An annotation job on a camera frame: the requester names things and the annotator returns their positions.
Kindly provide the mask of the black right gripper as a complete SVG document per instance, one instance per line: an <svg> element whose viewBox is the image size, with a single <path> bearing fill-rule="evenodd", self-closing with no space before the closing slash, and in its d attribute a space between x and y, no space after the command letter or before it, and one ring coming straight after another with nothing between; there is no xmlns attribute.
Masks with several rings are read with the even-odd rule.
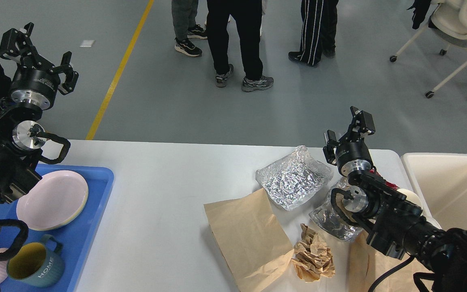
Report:
<svg viewBox="0 0 467 292"><path fill-rule="evenodd" d="M334 131L326 131L323 148L328 164L335 165L339 174L348 177L354 171L369 171L374 167L365 137L376 132L373 116L357 107L350 107L352 121L346 133L346 141L340 143Z"/></svg>

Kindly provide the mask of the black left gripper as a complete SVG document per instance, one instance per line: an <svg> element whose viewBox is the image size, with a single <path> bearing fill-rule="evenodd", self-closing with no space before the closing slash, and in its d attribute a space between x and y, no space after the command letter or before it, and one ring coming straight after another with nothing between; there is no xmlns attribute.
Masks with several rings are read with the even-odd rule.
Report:
<svg viewBox="0 0 467 292"><path fill-rule="evenodd" d="M17 63L10 100L48 110L53 107L58 92L67 95L74 91L79 74L70 64L71 51L63 54L59 66L46 68L46 59L39 55L30 39L33 27L30 22L24 26L24 32L16 28L6 31L0 43L0 58Z"/></svg>

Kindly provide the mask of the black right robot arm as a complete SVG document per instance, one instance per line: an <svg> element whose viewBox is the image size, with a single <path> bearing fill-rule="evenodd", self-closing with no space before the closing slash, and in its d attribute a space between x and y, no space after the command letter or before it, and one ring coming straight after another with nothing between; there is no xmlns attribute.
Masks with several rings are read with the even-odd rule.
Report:
<svg viewBox="0 0 467 292"><path fill-rule="evenodd" d="M375 133L373 117L356 107L350 110L348 131L339 139L333 131L326 131L323 152L326 161L337 166L360 192L335 188L330 203L345 223L367 231L366 242L375 250L395 259L409 254L405 262L378 277L369 291L417 259L429 270L413 274L419 291L426 292L423 280L430 280L434 292L467 292L467 230L435 227L419 205L378 174L364 142L366 135Z"/></svg>

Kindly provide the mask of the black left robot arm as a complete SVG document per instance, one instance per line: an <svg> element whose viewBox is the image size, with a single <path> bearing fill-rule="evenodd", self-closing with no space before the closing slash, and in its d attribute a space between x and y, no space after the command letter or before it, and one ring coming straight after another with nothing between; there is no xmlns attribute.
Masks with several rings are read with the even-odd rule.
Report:
<svg viewBox="0 0 467 292"><path fill-rule="evenodd" d="M31 41L34 24L11 28L2 36L0 58L15 61L10 81L0 66L0 204L25 196L41 180L41 161L59 164L70 142L38 124L43 111L53 107L56 94L71 93L79 78L65 52L60 65L39 55ZM28 238L28 226L18 219L0 219L0 262L10 260Z"/></svg>

